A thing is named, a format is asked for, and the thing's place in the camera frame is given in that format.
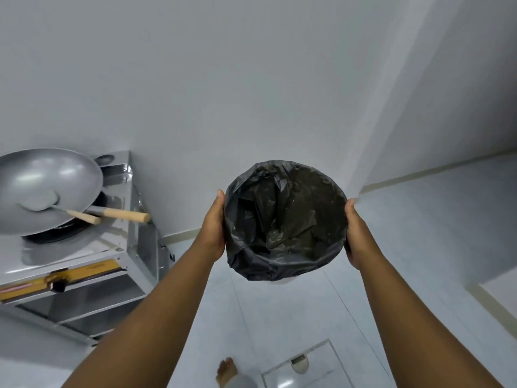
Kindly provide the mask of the person's right hand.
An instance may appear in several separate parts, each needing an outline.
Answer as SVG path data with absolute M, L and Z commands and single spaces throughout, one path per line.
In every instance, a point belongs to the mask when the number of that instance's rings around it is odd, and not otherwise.
M 346 240 L 348 242 L 346 252 L 348 260 L 359 271 L 363 269 L 365 264 L 375 262 L 380 256 L 383 256 L 369 227 L 361 216 L 358 228 L 354 230 L 348 230 L 347 228 Z

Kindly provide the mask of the person's left hand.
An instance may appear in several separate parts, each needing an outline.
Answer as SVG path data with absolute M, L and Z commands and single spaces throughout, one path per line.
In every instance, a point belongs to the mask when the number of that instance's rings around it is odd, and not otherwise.
M 201 229 L 195 239 L 195 247 L 212 263 L 221 258 L 225 250 L 225 239 L 222 224 L 214 222 L 214 202 L 206 213 Z

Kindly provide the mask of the black garbage bag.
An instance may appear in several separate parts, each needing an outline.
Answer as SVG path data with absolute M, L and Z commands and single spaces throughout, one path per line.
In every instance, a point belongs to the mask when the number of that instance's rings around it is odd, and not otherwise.
M 347 197 L 321 171 L 293 161 L 256 163 L 225 192 L 228 265 L 249 281 L 322 268 L 347 242 Z

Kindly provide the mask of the person's left forearm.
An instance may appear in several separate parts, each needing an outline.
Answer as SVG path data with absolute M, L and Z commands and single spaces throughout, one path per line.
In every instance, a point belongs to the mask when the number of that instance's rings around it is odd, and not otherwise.
M 61 388 L 166 388 L 224 241 L 196 240 Z

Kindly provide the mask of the person's right forearm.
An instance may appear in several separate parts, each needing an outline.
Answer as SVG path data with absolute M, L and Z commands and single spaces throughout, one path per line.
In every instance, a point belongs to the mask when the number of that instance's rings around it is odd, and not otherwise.
M 503 388 L 382 254 L 355 254 L 397 388 Z

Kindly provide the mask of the stainless steel gas stove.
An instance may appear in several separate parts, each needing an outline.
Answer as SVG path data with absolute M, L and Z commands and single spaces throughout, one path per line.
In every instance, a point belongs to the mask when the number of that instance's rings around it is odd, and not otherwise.
M 104 183 L 94 201 L 146 213 L 133 182 L 130 151 L 92 156 Z M 101 217 L 63 241 L 35 244 L 0 235 L 0 311 L 95 345 L 153 290 L 174 260 L 156 226 Z M 64 293 L 47 283 L 67 278 Z

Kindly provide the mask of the black stove burner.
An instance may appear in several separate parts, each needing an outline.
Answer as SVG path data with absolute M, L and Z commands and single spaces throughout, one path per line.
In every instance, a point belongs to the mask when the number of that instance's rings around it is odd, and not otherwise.
M 47 231 L 36 234 L 25 235 L 22 238 L 35 244 L 48 244 L 73 237 L 90 226 L 96 225 L 92 225 L 72 217 L 70 221 L 56 228 L 51 228 Z

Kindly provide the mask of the glass bathroom scale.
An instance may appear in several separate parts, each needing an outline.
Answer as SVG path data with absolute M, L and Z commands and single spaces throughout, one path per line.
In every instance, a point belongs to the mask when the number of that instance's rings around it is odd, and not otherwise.
M 331 341 L 262 373 L 264 388 L 354 388 Z

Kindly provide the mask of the person's foot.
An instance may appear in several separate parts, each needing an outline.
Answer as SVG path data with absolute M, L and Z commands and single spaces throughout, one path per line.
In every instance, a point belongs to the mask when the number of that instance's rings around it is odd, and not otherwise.
M 226 386 L 239 375 L 237 366 L 234 360 L 230 357 L 223 359 L 216 372 L 216 382 L 219 388 L 226 388 Z

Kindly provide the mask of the grey trouser leg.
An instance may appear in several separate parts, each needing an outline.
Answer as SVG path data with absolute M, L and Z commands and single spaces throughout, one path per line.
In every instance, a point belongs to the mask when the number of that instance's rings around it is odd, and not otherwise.
M 233 376 L 224 388 L 258 388 L 258 385 L 248 375 L 239 373 Z

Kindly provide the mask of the grey metal wok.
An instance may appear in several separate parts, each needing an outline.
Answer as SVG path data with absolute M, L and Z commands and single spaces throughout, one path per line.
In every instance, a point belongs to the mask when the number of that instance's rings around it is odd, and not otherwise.
M 26 196 L 44 189 L 60 195 L 61 208 L 133 222 L 151 220 L 150 214 L 95 206 L 103 183 L 99 164 L 72 150 L 36 148 L 1 156 L 0 235 L 36 234 L 72 219 L 56 209 L 31 212 L 18 205 Z

